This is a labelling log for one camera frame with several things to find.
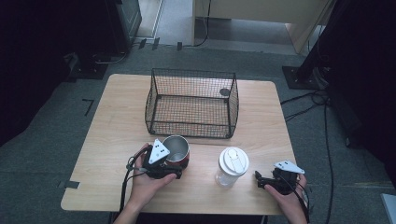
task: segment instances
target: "black cable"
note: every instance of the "black cable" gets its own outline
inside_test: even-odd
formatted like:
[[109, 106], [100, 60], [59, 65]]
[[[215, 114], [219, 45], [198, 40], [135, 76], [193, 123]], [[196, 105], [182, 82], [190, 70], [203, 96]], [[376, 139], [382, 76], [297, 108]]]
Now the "black cable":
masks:
[[200, 47], [201, 45], [203, 45], [206, 42], [207, 37], [209, 36], [209, 15], [210, 15], [210, 5], [211, 4], [212, 4], [212, 0], [209, 0], [209, 7], [207, 8], [207, 17], [206, 17], [206, 36], [205, 36], [205, 39], [200, 44], [194, 45], [194, 47]]
[[146, 172], [143, 172], [143, 173], [138, 174], [138, 175], [131, 175], [131, 176], [128, 177], [128, 179], [126, 180], [126, 182], [128, 182], [130, 179], [132, 179], [132, 178], [134, 178], [134, 177], [137, 177], [137, 176], [140, 176], [140, 175], [145, 175], [145, 174], [146, 174]]
[[325, 222], [327, 224], [330, 221], [330, 216], [332, 213], [332, 196], [334, 195], [334, 173], [332, 170], [332, 157], [330, 155], [330, 149], [329, 149], [329, 134], [327, 131], [327, 113], [326, 113], [326, 111], [327, 111], [327, 104], [324, 105], [324, 132], [325, 132], [325, 138], [326, 138], [327, 157], [329, 159], [330, 177], [331, 177], [329, 209], [327, 212], [327, 218], [326, 218], [326, 222]]
[[[303, 95], [301, 95], [301, 96], [296, 96], [296, 97], [293, 97], [293, 98], [291, 98], [291, 99], [289, 99], [289, 100], [282, 101], [282, 102], [280, 103], [281, 105], [283, 105], [283, 104], [285, 104], [285, 103], [288, 103], [288, 102], [291, 102], [291, 101], [295, 101], [295, 100], [304, 98], [305, 96], [311, 96], [311, 101], [314, 103], [313, 105], [311, 105], [310, 107], [308, 107], [307, 109], [305, 109], [305, 110], [303, 110], [303, 111], [300, 111], [300, 112], [297, 112], [297, 113], [295, 113], [295, 114], [286, 116], [286, 117], [285, 117], [285, 121], [288, 122], [288, 121], [290, 121], [291, 119], [294, 119], [295, 117], [297, 117], [297, 116], [299, 116], [299, 115], [302, 115], [302, 114], [308, 112], [309, 110], [311, 110], [311, 109], [317, 107], [318, 105], [325, 105], [325, 104], [326, 104], [326, 101], [327, 101], [327, 98], [324, 98], [323, 95], [319, 94], [320, 92], [322, 92], [322, 91], [312, 91], [312, 92], [303, 94]], [[315, 100], [315, 97], [319, 97], [319, 98], [321, 99], [321, 101], [320, 101], [320, 102], [317, 102], [317, 101]]]
[[285, 117], [285, 122], [288, 122], [288, 121], [290, 121], [291, 119], [294, 119], [295, 117], [297, 117], [297, 116], [299, 116], [299, 115], [302, 115], [302, 114], [308, 112], [309, 110], [311, 110], [311, 109], [313, 109], [313, 108], [315, 108], [315, 107], [317, 107], [317, 106], [318, 106], [318, 105], [311, 105], [310, 107], [308, 107], [307, 109], [305, 109], [305, 110], [303, 110], [303, 111], [297, 112], [297, 113], [292, 114], [292, 115], [288, 115], [288, 116]]
[[128, 171], [126, 172], [125, 177], [124, 177], [124, 181], [122, 182], [121, 200], [120, 200], [120, 212], [122, 212], [124, 204], [125, 204], [125, 191], [126, 191], [126, 186], [127, 186], [128, 180], [130, 179], [130, 178], [128, 178], [128, 176], [129, 176], [129, 173], [131, 172], [131, 170], [133, 170], [131, 168], [134, 167], [134, 163], [136, 162], [137, 158], [139, 158], [148, 149], [149, 149], [148, 147], [142, 148], [140, 151], [138, 151], [136, 153], [135, 156], [131, 157], [131, 158], [133, 158], [131, 162], [130, 162], [131, 158], [129, 158], [129, 160], [128, 160], [128, 165], [127, 165]]

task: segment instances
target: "disposable coffee cup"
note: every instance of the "disposable coffee cup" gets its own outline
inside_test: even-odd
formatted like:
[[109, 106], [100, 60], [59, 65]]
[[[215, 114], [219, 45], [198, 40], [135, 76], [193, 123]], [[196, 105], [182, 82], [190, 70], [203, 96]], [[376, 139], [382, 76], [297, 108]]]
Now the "disposable coffee cup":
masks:
[[178, 165], [186, 169], [190, 161], [189, 142], [183, 136], [171, 135], [163, 140], [163, 145], [170, 151], [166, 164]]
[[225, 188], [230, 188], [236, 180], [248, 170], [248, 155], [238, 147], [227, 147], [219, 156], [219, 169], [216, 172], [216, 182]]

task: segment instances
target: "gray carpet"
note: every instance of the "gray carpet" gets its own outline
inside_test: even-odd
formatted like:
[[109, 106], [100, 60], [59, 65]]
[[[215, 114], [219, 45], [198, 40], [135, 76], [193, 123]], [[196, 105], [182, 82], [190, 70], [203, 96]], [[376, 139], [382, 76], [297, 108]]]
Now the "gray carpet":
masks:
[[[111, 64], [103, 80], [62, 83], [27, 130], [0, 147], [0, 223], [107, 223], [108, 213], [69, 212], [61, 208], [59, 181], [73, 172], [87, 131], [111, 74], [149, 75], [153, 67], [235, 72], [238, 79], [276, 84], [281, 101], [308, 91], [289, 90], [282, 65], [299, 66], [302, 56], [159, 46], [133, 48]], [[84, 116], [89, 102], [91, 111]], [[284, 115], [311, 106], [309, 98], [285, 104]], [[329, 146], [334, 172], [331, 223], [388, 223], [380, 194], [396, 194], [383, 164], [364, 148], [347, 148], [336, 115], [327, 108]], [[324, 132], [324, 107], [287, 123], [296, 160], [309, 183], [312, 223], [324, 223], [330, 200], [330, 166]], [[269, 223], [286, 223], [282, 216]]]

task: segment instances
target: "wire mesh basket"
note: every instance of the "wire mesh basket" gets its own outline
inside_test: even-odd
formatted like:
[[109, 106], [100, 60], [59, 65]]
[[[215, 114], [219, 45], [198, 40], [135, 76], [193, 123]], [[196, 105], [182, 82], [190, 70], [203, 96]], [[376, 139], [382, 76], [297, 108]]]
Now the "wire mesh basket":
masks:
[[231, 138], [238, 119], [235, 73], [154, 68], [146, 102], [151, 134]]

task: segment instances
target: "metal cup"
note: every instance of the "metal cup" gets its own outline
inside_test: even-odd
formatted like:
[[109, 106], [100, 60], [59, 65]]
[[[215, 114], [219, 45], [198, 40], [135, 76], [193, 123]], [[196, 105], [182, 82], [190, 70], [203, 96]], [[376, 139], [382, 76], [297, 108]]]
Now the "metal cup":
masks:
[[171, 152], [166, 158], [166, 164], [186, 169], [190, 161], [189, 142], [180, 135], [171, 135], [163, 140], [163, 145]]

